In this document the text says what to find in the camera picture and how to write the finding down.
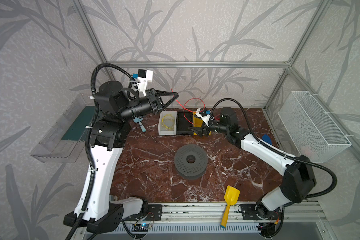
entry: shovel handle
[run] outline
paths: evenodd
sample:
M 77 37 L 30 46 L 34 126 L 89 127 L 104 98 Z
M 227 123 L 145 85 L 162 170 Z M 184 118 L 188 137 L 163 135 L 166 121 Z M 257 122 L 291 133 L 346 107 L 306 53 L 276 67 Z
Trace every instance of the shovel handle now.
M 221 225 L 220 225 L 221 228 L 225 228 L 227 226 L 229 208 L 230 208 L 230 205 L 227 205 L 225 207 L 225 212 L 224 212 L 223 219 L 221 220 Z

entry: black cylindrical joint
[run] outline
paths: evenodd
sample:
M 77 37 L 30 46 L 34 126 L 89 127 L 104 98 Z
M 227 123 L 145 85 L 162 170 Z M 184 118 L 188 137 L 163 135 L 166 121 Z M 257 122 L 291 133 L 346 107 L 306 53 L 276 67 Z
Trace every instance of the black cylindrical joint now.
M 227 132 L 227 126 L 224 124 L 221 124 L 219 120 L 214 120 L 213 124 L 209 126 L 209 129 L 213 132 L 218 133 L 226 133 Z
M 131 120 L 135 117 L 141 117 L 152 112 L 153 109 L 149 103 L 148 97 L 142 97 L 137 106 L 125 108 L 120 115 L 124 120 Z
M 220 112 L 220 121 L 224 125 L 233 126 L 234 124 L 237 124 L 238 119 L 235 110 L 230 107 L 222 108 Z

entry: blue object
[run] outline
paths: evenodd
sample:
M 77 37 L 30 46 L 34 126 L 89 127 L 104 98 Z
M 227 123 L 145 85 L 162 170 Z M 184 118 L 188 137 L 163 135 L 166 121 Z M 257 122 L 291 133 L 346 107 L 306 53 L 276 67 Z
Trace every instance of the blue object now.
M 264 134 L 261 139 L 262 139 L 264 142 L 268 143 L 269 145 L 272 145 L 271 138 L 270 138 L 267 134 Z
M 133 119 L 134 122 L 139 123 L 140 128 L 141 128 L 141 131 L 142 131 L 142 132 L 145 132 L 146 129 L 145 129 L 144 125 L 141 123 L 142 120 L 143 120 L 143 118 L 138 118 L 138 117 L 135 117 L 135 118 Z

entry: cable tie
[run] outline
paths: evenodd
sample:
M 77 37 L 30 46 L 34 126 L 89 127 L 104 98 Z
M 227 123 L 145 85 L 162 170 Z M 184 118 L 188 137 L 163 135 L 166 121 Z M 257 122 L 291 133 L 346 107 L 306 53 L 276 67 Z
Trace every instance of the cable tie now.
M 82 211 L 82 210 L 80 209 L 80 210 L 77 211 L 77 214 L 79 215 L 79 214 L 81 214 L 81 213 L 83 213 L 83 212 L 85 213 L 85 212 L 87 212 L 87 210 Z

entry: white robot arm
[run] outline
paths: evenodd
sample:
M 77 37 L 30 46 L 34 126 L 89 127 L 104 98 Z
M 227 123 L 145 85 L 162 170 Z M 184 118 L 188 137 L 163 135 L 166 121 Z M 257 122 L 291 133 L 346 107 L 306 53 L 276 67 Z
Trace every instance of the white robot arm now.
M 258 139 L 254 136 L 248 121 L 249 129 L 238 125 L 236 112 L 232 108 L 222 108 L 220 120 L 214 120 L 212 117 L 213 110 L 217 104 L 225 100 L 237 103 L 247 118 L 244 109 L 236 100 L 226 98 L 218 101 L 211 111 L 207 112 L 204 110 L 203 112 L 199 112 L 200 109 L 197 109 L 197 112 L 199 112 L 197 116 L 203 120 L 203 124 L 201 127 L 191 127 L 190 129 L 199 136 L 208 136 L 210 131 L 224 133 L 228 142 L 254 154 L 283 176 L 282 184 L 261 197 L 256 203 L 256 214 L 261 219 L 266 218 L 269 211 L 274 211 L 285 204 L 300 203 L 306 198 L 324 195 L 335 188 L 337 182 L 336 175 L 330 169 L 310 162 L 310 160 L 303 155 L 296 157 Z M 331 186 L 317 194 L 309 194 L 316 185 L 316 178 L 312 167 L 325 170 L 332 176 Z
M 110 201 L 109 193 L 115 167 L 131 130 L 128 121 L 149 113 L 159 113 L 178 98 L 178 93 L 157 91 L 154 88 L 146 90 L 147 82 L 152 81 L 152 71 L 149 70 L 139 70 L 136 76 L 137 87 L 143 92 L 143 97 L 139 97 L 131 87 L 123 88 L 118 81 L 102 84 L 97 93 L 96 75 L 103 67 L 115 68 L 126 74 L 131 82 L 134 81 L 133 76 L 110 63 L 98 65 L 92 73 L 91 91 L 95 102 L 95 114 L 87 126 L 85 140 L 89 168 L 77 207 L 64 217 L 64 224 L 72 227 L 66 239 L 71 239 L 78 227 L 86 226 L 87 231 L 100 234 L 115 230 L 126 217 L 136 214 L 147 215 L 145 199 L 130 197 Z M 127 96 L 129 93 L 134 95 L 132 101 Z M 164 103 L 163 96 L 172 98 Z M 103 113 L 100 120 L 97 119 L 99 111 Z

